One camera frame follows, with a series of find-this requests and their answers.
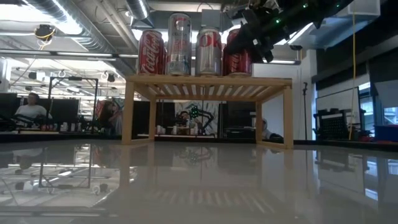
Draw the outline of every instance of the coca-cola can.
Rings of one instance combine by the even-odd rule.
[[[180,12],[169,18],[166,74],[191,74],[191,18]]]
[[[164,74],[164,54],[162,34],[145,30],[139,40],[138,72]]]
[[[221,36],[218,29],[199,30],[196,46],[195,74],[221,75]]]
[[[237,36],[239,29],[231,30],[226,39],[226,44],[230,44],[232,40]],[[251,74],[251,58],[247,50],[243,50],[239,54],[229,55],[224,53],[224,75],[230,75],[234,73],[246,73]]]

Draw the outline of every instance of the ceiling duct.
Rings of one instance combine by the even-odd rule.
[[[150,7],[146,0],[126,0],[127,8],[135,21],[141,21],[151,27],[154,27],[150,18]]]
[[[82,35],[73,40],[89,52],[115,53],[113,46],[105,39],[94,24],[80,11],[71,0],[22,0],[28,6],[53,18],[55,26],[66,34]],[[134,69],[125,61],[118,58],[106,62],[119,70],[122,74],[133,74]]]

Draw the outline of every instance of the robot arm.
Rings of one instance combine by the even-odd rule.
[[[246,49],[254,63],[265,58],[271,62],[271,50],[282,39],[289,39],[307,24],[318,29],[322,20],[335,15],[353,0],[260,0],[238,11],[232,19],[243,19],[238,35],[225,48],[227,54]]]

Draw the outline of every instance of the yellow cable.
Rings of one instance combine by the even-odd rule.
[[[355,3],[353,3],[353,95],[351,97],[351,119],[349,121],[349,136],[348,139],[351,140],[351,135],[353,133],[353,117],[354,117],[354,89],[355,89],[355,78],[356,78],[356,34],[355,34]]]
[[[37,30],[37,28],[35,29],[35,36],[37,37],[37,38],[40,38],[40,39],[42,39],[42,38],[49,38],[51,35],[53,35],[54,33],[55,33],[55,30],[56,29],[54,29],[50,34],[47,34],[47,35],[44,35],[44,36],[37,36],[36,35],[36,30]]]

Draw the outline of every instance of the wooden table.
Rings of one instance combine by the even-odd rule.
[[[149,138],[131,140],[134,92],[150,101]],[[284,99],[284,143],[262,141],[262,104],[276,96]],[[153,141],[155,138],[156,100],[214,100],[256,102],[257,144],[293,148],[292,79],[255,77],[193,77],[139,74],[126,78],[122,143]]]

